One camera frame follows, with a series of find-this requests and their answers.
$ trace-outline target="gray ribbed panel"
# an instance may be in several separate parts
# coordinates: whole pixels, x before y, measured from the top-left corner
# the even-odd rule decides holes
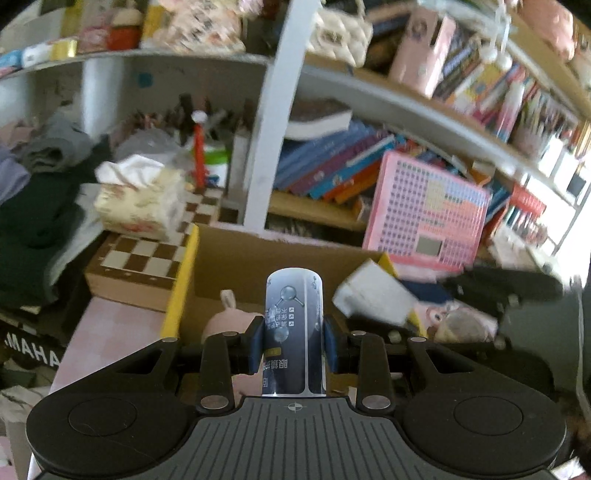
[[[295,401],[301,410],[288,408]],[[461,479],[420,458],[390,421],[359,415],[343,398],[295,401],[247,398],[231,415],[203,419],[177,454],[130,480]],[[547,471],[526,478],[554,479]]]

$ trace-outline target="chessboard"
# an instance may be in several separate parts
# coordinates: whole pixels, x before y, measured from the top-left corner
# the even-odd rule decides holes
[[[222,195],[218,189],[187,192],[183,221],[168,241],[111,233],[86,268],[91,293],[164,312],[192,226],[217,221]]]

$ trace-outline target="pink learning board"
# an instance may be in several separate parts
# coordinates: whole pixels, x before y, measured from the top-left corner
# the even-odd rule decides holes
[[[408,155],[384,155],[363,248],[392,262],[460,271],[476,258],[489,193]]]

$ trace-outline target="purple book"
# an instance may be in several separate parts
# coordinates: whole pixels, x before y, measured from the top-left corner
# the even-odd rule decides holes
[[[320,167],[310,172],[305,177],[299,179],[288,188],[288,191],[294,195],[307,195],[310,190],[317,186],[320,182],[343,168],[349,160],[361,155],[364,151],[370,149],[388,135],[391,135],[391,133],[387,130],[378,130],[378,132],[375,134],[365,137],[363,140],[357,142],[352,147],[336,154],[330,160],[324,162]]]

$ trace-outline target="gray display screen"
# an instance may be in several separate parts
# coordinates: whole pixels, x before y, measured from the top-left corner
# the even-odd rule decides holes
[[[417,253],[423,255],[430,255],[431,257],[438,257],[441,251],[443,242],[434,240],[426,236],[420,236],[417,243]]]

